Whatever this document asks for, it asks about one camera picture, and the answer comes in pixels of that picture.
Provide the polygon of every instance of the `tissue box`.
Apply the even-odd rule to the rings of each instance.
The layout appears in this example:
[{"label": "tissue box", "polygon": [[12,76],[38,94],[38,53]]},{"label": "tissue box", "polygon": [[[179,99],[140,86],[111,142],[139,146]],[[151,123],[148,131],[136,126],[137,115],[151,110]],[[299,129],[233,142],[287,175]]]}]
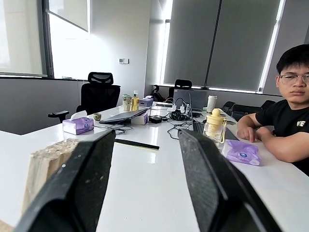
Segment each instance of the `tissue box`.
[{"label": "tissue box", "polygon": [[62,122],[63,131],[70,134],[82,134],[87,131],[92,131],[94,128],[94,121],[92,118],[80,117],[77,119],[67,119]]},{"label": "tissue box", "polygon": [[259,148],[252,144],[226,139],[222,153],[229,161],[255,166],[261,165]]},{"label": "tissue box", "polygon": [[131,119],[131,124],[136,124],[136,125],[145,125],[148,122],[148,114],[144,113],[140,116],[137,116],[133,119]]},{"label": "tissue box", "polygon": [[150,107],[153,105],[153,102],[153,99],[143,98],[140,100],[140,106]]}]

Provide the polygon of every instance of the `chair armrest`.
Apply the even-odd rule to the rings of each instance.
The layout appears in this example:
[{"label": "chair armrest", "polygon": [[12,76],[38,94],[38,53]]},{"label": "chair armrest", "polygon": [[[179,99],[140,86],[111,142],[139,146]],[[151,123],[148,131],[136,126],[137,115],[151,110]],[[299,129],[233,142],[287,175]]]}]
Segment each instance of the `chair armrest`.
[{"label": "chair armrest", "polygon": [[51,118],[58,117],[59,120],[60,120],[60,123],[62,123],[62,121],[66,119],[66,115],[68,115],[68,114],[69,114],[69,111],[63,110],[63,111],[60,111],[60,112],[50,113],[50,114],[48,114],[48,117],[51,117]]}]

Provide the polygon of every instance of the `wooden block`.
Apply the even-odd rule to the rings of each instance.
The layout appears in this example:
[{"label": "wooden block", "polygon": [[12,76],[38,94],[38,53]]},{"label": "wooden block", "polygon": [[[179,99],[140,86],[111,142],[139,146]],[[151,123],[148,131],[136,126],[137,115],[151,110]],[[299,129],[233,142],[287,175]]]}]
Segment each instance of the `wooden block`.
[{"label": "wooden block", "polygon": [[31,154],[22,214],[46,180],[70,158],[78,143],[77,139],[67,139]]},{"label": "wooden block", "polygon": [[12,232],[13,227],[0,220],[0,232]]}]

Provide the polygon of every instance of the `young man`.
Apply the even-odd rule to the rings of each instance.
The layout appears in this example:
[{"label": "young man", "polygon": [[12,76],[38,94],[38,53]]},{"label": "young man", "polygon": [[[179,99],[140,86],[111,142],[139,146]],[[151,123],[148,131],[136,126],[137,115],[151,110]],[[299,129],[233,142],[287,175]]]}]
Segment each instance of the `young man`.
[{"label": "young man", "polygon": [[[285,100],[244,116],[237,135],[250,142],[261,140],[277,159],[309,175],[309,44],[286,51],[277,70],[276,85]],[[273,132],[264,127],[269,125],[275,127]]]}]

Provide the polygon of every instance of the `laptop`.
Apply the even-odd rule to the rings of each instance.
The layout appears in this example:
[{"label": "laptop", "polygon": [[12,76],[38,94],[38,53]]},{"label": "laptop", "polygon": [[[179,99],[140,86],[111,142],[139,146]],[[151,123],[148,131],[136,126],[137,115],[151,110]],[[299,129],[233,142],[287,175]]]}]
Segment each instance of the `laptop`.
[{"label": "laptop", "polygon": [[[190,93],[189,93],[189,102],[190,102],[190,105],[191,105],[191,94],[190,94]],[[193,125],[193,131],[198,132],[198,133],[200,133],[200,134],[203,134],[205,123],[194,121],[194,120],[193,120],[193,117],[192,117],[192,108],[190,108],[190,112],[191,112],[191,122],[192,122],[192,125]],[[225,128],[225,139],[239,140],[239,139],[230,131],[229,128]]]},{"label": "laptop", "polygon": [[140,116],[147,112],[148,109],[142,109],[142,110],[136,110],[136,111],[129,111],[124,112],[112,117],[109,117],[107,119],[101,120],[99,123],[101,124],[117,124],[121,122],[129,121],[137,116]]},{"label": "laptop", "polygon": [[[184,102],[189,103],[189,94],[191,94],[191,103],[195,109],[203,110],[203,107],[207,105],[207,91],[202,89],[175,89],[174,90],[174,100],[176,101],[178,98],[182,98]],[[178,100],[176,102],[176,106],[179,109],[182,105],[182,101]]]}]

